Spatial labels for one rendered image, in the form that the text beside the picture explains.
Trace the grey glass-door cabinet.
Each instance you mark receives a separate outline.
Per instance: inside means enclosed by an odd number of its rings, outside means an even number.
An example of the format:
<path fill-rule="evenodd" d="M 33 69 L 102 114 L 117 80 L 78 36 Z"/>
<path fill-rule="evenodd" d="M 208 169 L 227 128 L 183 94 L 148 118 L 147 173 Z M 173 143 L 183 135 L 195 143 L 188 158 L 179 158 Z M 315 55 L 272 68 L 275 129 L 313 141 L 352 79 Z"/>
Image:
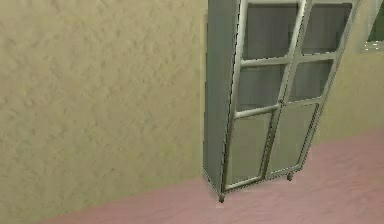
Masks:
<path fill-rule="evenodd" d="M 361 0 L 208 0 L 203 171 L 220 199 L 305 163 Z"/>

